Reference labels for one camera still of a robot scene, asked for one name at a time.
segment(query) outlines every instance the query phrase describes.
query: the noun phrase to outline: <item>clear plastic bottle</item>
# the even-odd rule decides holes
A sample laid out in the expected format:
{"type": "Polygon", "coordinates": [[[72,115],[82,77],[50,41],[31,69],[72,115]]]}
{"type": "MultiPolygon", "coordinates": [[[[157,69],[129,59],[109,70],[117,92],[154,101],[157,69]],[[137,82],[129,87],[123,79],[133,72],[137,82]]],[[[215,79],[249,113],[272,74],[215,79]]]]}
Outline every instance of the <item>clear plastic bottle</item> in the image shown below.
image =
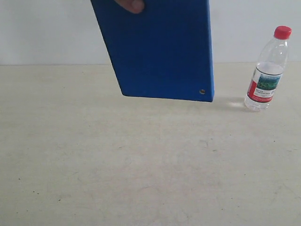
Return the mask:
{"type": "Polygon", "coordinates": [[[245,97],[245,105],[252,111],[269,106],[285,69],[291,33],[289,27],[277,27],[274,38],[262,50],[245,97]]]}

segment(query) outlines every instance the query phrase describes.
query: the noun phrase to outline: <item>hand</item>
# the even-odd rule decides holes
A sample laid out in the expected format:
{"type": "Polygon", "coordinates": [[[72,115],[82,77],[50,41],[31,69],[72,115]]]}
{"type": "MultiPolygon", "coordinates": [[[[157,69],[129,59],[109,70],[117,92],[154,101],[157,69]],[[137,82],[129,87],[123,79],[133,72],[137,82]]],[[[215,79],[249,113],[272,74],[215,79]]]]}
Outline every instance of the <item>hand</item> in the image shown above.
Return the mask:
{"type": "Polygon", "coordinates": [[[131,13],[141,13],[144,9],[143,0],[115,0],[121,7],[131,13]]]}

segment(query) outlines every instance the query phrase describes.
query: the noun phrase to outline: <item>table surface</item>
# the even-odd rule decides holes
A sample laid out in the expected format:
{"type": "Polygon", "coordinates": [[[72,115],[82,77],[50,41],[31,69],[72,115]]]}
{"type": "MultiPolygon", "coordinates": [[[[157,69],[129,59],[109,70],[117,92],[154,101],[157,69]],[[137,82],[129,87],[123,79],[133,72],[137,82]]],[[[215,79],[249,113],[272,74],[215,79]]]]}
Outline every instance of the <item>table surface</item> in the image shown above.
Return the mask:
{"type": "Polygon", "coordinates": [[[299,226],[301,63],[248,111],[254,64],[215,100],[123,97],[111,66],[0,67],[1,226],[299,226]]]}

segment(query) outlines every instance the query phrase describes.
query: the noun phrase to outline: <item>water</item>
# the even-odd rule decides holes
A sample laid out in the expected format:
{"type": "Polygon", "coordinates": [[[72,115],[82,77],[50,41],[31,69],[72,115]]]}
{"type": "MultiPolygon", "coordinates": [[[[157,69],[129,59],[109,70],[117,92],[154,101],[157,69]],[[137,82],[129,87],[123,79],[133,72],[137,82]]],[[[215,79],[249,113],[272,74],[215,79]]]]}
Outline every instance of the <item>water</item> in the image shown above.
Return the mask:
{"type": "MultiPolygon", "coordinates": [[[[273,63],[273,62],[259,62],[256,66],[254,72],[254,80],[258,80],[260,74],[265,74],[269,77],[281,77],[284,69],[283,67],[273,63]]],[[[252,111],[260,112],[268,108],[270,102],[267,103],[260,103],[257,101],[253,101],[248,95],[245,97],[245,105],[251,109],[252,111]]]]}

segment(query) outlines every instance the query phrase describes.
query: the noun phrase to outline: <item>blue binder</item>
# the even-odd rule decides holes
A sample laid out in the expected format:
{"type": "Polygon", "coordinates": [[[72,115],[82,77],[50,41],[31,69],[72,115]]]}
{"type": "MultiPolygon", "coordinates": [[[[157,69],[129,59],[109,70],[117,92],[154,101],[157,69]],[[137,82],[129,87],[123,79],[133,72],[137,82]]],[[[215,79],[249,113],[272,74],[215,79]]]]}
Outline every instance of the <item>blue binder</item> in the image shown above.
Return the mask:
{"type": "Polygon", "coordinates": [[[209,0],[91,0],[122,94],[212,102],[209,0]]]}

